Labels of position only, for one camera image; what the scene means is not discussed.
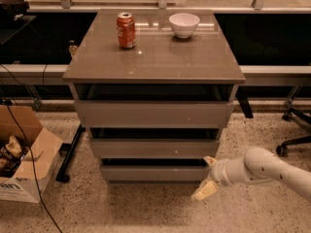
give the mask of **bowl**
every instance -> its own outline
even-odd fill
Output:
[[[172,31],[180,38],[189,37],[195,31],[199,22],[199,17],[188,13],[178,13],[169,17]]]

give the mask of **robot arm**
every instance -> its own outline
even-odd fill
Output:
[[[204,159],[210,166],[210,173],[192,196],[193,200],[202,200],[212,195],[218,186],[235,183],[270,184],[278,181],[311,203],[311,173],[284,162],[268,150],[252,148],[244,156],[232,160]]]

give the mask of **speckled floor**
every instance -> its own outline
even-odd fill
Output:
[[[310,126],[281,112],[255,110],[253,119],[233,113],[217,158],[234,158],[248,148],[275,150],[283,140],[307,134]],[[38,113],[42,123],[70,142],[79,122],[74,112]],[[311,145],[291,147],[286,161],[311,171]],[[191,202],[196,185],[107,185],[92,156],[86,133],[69,169],[70,183],[54,177],[43,196],[62,232],[310,232],[311,205],[282,184],[222,188]],[[58,232],[40,204],[0,201],[0,232]]]

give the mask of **gray tabletop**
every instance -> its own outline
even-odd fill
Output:
[[[244,76],[212,12],[207,10],[127,10],[134,15],[136,47],[121,49],[117,15],[100,10],[71,61],[68,83],[243,83]],[[193,35],[179,39],[168,18],[200,17]]]

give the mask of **soda can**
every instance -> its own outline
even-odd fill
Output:
[[[132,49],[135,47],[135,20],[132,13],[118,14],[117,31],[121,48]]]

